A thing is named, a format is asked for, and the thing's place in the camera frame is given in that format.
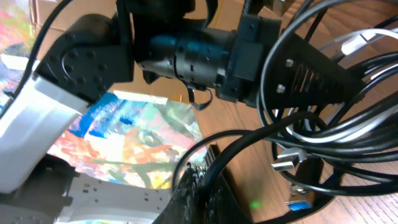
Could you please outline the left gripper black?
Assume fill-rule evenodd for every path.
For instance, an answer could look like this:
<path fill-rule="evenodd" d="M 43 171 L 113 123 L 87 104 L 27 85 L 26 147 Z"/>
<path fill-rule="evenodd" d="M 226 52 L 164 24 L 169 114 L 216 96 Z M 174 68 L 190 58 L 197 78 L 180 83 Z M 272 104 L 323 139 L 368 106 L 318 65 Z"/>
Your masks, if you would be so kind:
<path fill-rule="evenodd" d="M 217 98 L 255 108 L 265 59 L 282 21 L 243 15 L 228 51 L 226 75 L 215 83 Z M 336 104 L 350 100 L 364 82 L 294 34 L 276 55 L 266 78 L 268 109 Z"/>

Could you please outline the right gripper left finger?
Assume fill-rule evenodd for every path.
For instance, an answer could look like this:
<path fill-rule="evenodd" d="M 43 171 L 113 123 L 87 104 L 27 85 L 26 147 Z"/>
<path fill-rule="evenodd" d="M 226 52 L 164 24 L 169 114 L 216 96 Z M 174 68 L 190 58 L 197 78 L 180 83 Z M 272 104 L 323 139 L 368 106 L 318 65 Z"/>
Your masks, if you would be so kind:
<path fill-rule="evenodd" d="M 220 154 L 216 144 L 209 146 L 203 165 L 186 163 L 184 173 L 171 199 L 153 224 L 251 224 L 229 186 L 228 176 L 221 174 L 208 195 L 199 194 L 199 184 L 206 168 Z"/>

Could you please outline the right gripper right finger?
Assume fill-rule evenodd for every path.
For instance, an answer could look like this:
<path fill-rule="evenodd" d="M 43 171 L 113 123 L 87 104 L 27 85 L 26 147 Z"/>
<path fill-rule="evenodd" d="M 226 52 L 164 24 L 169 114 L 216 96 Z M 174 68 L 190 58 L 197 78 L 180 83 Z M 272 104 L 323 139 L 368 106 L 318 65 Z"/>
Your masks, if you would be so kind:
<path fill-rule="evenodd" d="M 296 171 L 295 177 L 308 180 L 310 184 L 318 184 L 322 175 L 324 161 L 321 159 L 306 159 Z M 292 223 L 319 212 L 327 206 L 334 196 L 325 195 L 313 190 L 305 190 L 298 185 L 290 186 L 290 196 L 286 201 L 289 211 L 280 217 L 263 221 L 263 224 Z"/>

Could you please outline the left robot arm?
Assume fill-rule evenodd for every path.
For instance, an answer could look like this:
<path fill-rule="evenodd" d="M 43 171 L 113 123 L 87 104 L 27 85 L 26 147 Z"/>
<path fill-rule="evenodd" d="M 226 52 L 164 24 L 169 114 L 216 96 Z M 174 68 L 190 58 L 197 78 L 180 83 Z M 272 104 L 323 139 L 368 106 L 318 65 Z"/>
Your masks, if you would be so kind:
<path fill-rule="evenodd" d="M 272 109 L 341 103 L 363 86 L 293 35 L 299 59 L 320 73 L 309 91 L 276 92 L 281 66 L 261 81 L 261 65 L 274 51 L 279 22 L 244 13 L 237 32 L 208 28 L 218 8 L 208 1 L 204 20 L 190 20 L 193 1 L 118 1 L 116 14 L 77 20 L 24 76 L 1 114 L 1 222 L 55 223 L 104 215 L 154 223 L 249 223 L 226 181 L 219 179 L 205 205 L 193 199 L 193 170 L 167 205 L 151 202 L 144 189 L 103 182 L 99 197 L 81 188 L 94 179 L 47 154 L 68 126 L 115 83 L 131 82 L 133 65 L 144 79 L 176 78 L 198 90 L 213 88 L 219 98 L 253 106 L 272 91 Z"/>

